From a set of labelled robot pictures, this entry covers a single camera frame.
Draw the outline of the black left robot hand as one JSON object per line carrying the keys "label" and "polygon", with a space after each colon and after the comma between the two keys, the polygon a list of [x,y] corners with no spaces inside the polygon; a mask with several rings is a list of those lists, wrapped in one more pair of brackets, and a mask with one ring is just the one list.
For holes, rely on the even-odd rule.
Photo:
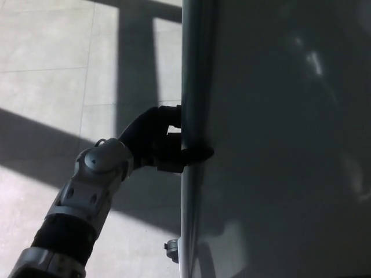
{"label": "black left robot hand", "polygon": [[213,156],[214,150],[203,143],[183,149],[181,134],[168,132],[170,126],[181,128],[181,105],[152,107],[119,136],[133,155],[135,170],[148,166],[181,174],[186,166]]}

